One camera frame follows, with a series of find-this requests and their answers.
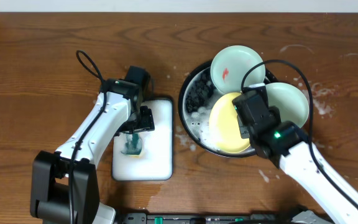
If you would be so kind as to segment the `green and yellow sponge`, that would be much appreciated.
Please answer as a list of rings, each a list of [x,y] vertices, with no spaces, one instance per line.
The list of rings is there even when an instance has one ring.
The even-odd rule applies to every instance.
[[[140,157],[143,148],[141,137],[137,133],[125,134],[124,137],[125,143],[121,153],[126,156]]]

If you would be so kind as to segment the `yellow plate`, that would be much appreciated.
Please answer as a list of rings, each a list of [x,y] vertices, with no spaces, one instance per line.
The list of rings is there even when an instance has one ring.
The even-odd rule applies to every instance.
[[[250,146],[249,138],[241,137],[237,112],[232,103],[240,95],[233,92],[220,97],[209,116],[209,139],[219,151],[228,154],[244,152]]]

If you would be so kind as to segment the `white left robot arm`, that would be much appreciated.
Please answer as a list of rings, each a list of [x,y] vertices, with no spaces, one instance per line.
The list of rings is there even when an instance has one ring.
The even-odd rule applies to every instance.
[[[54,153],[40,151],[32,164],[30,214],[44,223],[113,223],[116,211],[99,199],[96,169],[119,132],[154,129],[142,105],[148,79],[108,79],[76,132]]]

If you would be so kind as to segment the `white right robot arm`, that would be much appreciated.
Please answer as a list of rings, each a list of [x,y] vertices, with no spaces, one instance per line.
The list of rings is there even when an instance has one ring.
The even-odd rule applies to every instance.
[[[232,103],[259,157],[298,182],[334,223],[358,223],[358,191],[327,163],[311,135],[281,120],[278,108],[269,106],[264,86],[248,89]]]

